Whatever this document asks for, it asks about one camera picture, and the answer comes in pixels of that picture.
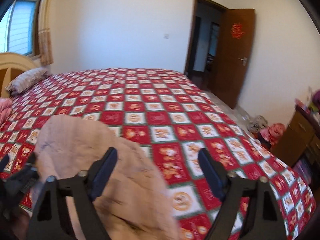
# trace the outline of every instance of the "red door decoration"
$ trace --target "red door decoration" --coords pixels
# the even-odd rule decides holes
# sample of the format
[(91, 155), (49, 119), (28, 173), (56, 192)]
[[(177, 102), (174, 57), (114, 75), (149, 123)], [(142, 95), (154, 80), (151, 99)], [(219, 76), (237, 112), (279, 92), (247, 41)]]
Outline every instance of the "red door decoration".
[(242, 23), (235, 23), (231, 27), (231, 35), (234, 39), (241, 39), (244, 32), (242, 31)]

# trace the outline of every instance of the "white wall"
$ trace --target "white wall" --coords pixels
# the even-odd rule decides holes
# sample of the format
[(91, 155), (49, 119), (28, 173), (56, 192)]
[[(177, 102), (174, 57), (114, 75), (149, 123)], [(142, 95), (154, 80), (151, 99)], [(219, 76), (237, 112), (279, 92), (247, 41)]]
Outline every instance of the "white wall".
[(320, 89), (320, 35), (298, 0), (233, 1), (233, 8), (254, 8), (257, 15), (239, 105), (270, 124), (287, 124), (294, 99), (306, 100), (308, 86)]
[[(226, 7), (232, 2), (214, 1)], [(53, 0), (52, 71), (159, 67), (183, 72), (193, 2)]]
[(193, 70), (204, 71), (210, 43), (211, 23), (219, 24), (222, 13), (208, 5), (198, 3), (196, 15), (201, 18), (201, 25)]

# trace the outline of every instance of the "window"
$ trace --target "window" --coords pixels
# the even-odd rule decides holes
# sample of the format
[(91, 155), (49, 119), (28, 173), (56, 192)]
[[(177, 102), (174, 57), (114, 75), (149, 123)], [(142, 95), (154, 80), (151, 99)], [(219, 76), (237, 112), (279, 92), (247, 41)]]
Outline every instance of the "window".
[(38, 54), (39, 4), (40, 0), (15, 0), (0, 22), (0, 53)]

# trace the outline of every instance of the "pillow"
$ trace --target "pillow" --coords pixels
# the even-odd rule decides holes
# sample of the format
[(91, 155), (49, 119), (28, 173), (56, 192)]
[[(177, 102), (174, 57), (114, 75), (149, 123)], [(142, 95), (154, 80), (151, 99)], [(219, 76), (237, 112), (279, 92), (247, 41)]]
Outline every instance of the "pillow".
[(48, 76), (50, 76), (50, 71), (44, 67), (31, 69), (17, 76), (5, 89), (11, 96), (16, 96), (28, 91), (33, 85)]

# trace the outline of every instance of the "drawer handle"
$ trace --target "drawer handle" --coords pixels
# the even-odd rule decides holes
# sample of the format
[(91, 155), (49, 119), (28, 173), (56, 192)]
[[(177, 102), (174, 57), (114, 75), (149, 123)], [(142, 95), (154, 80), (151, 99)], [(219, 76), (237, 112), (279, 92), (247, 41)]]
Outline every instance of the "drawer handle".
[(302, 130), (304, 130), (305, 132), (307, 131), (301, 123), (298, 123), (298, 125)]

